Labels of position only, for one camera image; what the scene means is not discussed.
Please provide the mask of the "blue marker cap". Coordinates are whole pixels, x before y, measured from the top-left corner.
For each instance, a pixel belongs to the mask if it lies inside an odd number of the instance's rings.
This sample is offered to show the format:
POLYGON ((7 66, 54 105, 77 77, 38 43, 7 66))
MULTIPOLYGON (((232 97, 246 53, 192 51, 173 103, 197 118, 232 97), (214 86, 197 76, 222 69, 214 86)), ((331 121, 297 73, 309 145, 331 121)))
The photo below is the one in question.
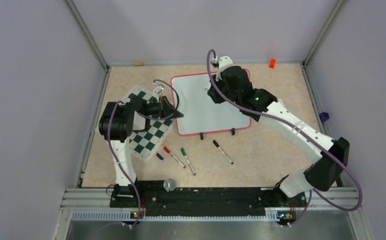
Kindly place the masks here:
POLYGON ((159 154, 159 153, 156 153, 156 156, 158 157, 158 159, 160 159, 160 160, 164 160, 164 158, 159 154))

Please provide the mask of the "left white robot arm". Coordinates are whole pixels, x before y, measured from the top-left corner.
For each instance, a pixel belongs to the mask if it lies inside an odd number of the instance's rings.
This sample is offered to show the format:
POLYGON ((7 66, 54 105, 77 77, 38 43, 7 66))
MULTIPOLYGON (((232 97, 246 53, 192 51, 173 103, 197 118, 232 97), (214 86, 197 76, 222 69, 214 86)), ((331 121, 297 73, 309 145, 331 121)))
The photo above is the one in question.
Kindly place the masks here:
POLYGON ((115 184, 129 187, 136 180, 131 157, 148 161, 184 115, 167 97, 146 101, 134 96, 128 102, 108 102, 99 120, 99 133, 108 142, 115 164, 115 184))

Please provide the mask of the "pink framed whiteboard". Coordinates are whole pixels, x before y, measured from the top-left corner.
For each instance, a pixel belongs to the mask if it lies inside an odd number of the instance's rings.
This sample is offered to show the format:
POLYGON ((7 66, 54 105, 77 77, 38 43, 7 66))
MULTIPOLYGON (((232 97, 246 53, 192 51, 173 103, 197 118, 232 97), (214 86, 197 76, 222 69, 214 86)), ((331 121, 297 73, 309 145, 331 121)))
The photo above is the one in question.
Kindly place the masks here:
POLYGON ((174 105, 184 116, 177 118, 177 131, 181 136, 225 129, 250 127, 251 118, 227 102, 216 104, 207 95, 210 87, 208 73, 196 73, 172 77, 171 86, 178 93, 173 94, 174 105))

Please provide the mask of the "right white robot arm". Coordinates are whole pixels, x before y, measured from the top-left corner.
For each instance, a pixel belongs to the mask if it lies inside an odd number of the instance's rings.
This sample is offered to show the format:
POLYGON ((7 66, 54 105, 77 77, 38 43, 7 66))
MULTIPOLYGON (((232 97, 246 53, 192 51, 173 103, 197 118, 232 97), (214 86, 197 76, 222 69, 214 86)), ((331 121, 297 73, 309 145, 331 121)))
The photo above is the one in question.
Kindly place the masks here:
POLYGON ((206 66, 209 75, 208 95, 216 104, 227 102, 243 115, 264 124, 296 146, 310 165, 284 177, 276 186, 274 200, 289 205, 296 195, 309 190, 328 191, 347 166, 350 143, 343 137, 327 136, 291 113, 269 91, 254 88, 248 72, 230 57, 218 57, 210 51, 206 66))

